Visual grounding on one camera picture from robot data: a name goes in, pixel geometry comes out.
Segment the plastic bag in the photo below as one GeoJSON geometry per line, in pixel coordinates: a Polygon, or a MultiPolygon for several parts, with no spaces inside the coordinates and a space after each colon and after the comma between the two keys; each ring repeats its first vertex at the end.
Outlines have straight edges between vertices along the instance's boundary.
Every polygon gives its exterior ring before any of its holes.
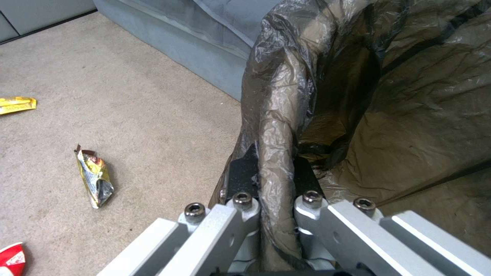
{"type": "MultiPolygon", "coordinates": [[[[259,142],[264,270],[306,265],[295,156],[309,159],[330,202],[369,197],[385,215],[418,202],[419,214],[491,254],[490,181],[470,177],[491,166],[490,6],[286,0],[264,17],[228,161],[259,142]]],[[[210,205],[224,201],[227,170],[210,205]]]]}

